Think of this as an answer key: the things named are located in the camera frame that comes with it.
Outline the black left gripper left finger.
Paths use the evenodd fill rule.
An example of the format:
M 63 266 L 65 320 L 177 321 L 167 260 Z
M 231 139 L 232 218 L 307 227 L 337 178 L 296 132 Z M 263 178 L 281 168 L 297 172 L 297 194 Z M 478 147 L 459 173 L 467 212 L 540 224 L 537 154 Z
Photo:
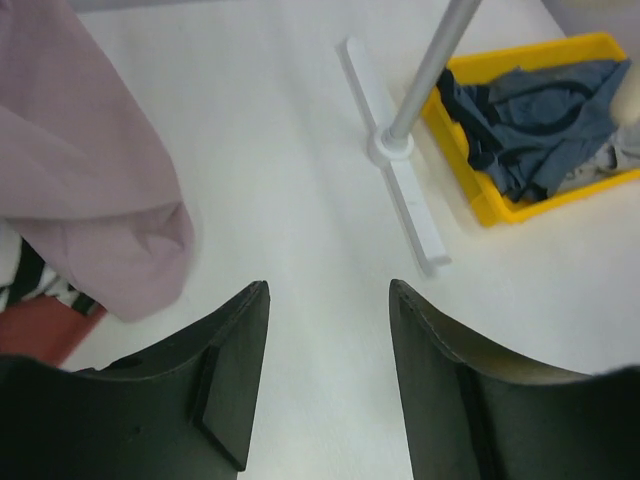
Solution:
M 5 479 L 234 479 L 246 469 L 270 292 L 216 311 L 108 367 L 1 359 Z

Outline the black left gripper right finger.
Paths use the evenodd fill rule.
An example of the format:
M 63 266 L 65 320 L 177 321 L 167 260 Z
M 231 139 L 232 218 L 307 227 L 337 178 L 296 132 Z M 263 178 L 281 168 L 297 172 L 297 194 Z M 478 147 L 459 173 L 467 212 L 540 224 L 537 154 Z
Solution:
M 390 327 L 417 479 L 635 479 L 639 370 L 586 375 L 514 352 L 409 284 Z

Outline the pink tank top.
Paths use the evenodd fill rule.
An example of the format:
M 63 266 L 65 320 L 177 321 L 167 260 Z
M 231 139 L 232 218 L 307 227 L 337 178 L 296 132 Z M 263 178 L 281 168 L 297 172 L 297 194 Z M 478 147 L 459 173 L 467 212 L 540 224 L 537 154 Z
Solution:
M 184 288 L 194 231 L 174 164 L 64 1 L 1 5 L 1 215 L 124 321 Z

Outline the rust red tank top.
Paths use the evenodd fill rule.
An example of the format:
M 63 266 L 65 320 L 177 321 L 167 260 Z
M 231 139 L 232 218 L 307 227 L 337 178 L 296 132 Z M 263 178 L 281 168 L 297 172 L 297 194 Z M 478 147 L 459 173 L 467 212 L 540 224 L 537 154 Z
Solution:
M 22 302 L 1 313 L 1 354 L 61 366 L 105 314 L 98 305 L 85 316 L 52 297 Z

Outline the black white striped tank top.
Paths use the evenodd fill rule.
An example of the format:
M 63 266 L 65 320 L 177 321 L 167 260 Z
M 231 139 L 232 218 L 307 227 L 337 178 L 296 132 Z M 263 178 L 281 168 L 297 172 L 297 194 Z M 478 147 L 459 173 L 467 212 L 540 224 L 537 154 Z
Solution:
M 56 273 L 5 221 L 1 221 L 1 311 L 38 297 L 54 298 L 89 316 L 98 303 Z

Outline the blue tank top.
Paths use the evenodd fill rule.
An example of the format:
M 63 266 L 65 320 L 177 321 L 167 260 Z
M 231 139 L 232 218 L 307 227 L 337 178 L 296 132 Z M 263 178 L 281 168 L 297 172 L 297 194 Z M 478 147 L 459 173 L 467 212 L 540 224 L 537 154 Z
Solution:
M 437 89 L 469 144 L 468 164 L 512 202 L 539 202 L 618 130 L 610 104 L 628 60 L 511 70 L 462 85 L 444 70 Z

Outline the white clothes rack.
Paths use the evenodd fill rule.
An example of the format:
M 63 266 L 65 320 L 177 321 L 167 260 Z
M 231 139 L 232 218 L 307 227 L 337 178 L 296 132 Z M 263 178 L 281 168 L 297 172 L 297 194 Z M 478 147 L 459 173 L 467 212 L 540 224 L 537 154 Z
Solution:
M 383 174 L 417 264 L 431 276 L 451 263 L 411 164 L 411 131 L 447 61 L 476 14 L 478 1 L 451 1 L 402 102 L 394 103 L 358 38 L 337 47 L 346 78 L 368 131 L 367 155 Z

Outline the grey garment in bin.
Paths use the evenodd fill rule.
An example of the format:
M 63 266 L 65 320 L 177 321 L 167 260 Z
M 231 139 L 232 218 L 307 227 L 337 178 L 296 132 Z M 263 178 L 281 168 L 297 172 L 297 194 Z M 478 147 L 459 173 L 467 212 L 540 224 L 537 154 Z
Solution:
M 576 190 L 639 168 L 639 124 L 621 127 L 594 156 L 567 174 L 557 194 Z

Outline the yellow plastic bin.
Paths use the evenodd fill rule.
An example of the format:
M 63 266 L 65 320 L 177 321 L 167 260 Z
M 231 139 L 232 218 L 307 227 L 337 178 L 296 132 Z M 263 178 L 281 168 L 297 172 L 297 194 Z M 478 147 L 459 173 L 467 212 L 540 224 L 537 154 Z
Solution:
M 606 32 L 594 32 L 558 40 L 455 56 L 447 67 L 463 84 L 484 83 L 515 67 L 527 70 L 553 67 L 579 61 L 624 60 L 626 52 L 616 39 Z M 478 222 L 490 228 L 499 223 L 525 222 L 537 215 L 588 198 L 639 178 L 637 169 L 620 173 L 583 188 L 558 194 L 549 200 L 514 203 L 499 194 L 492 180 L 476 172 L 468 164 L 468 142 L 463 128 L 454 122 L 433 90 L 422 109 L 422 118 L 464 192 Z

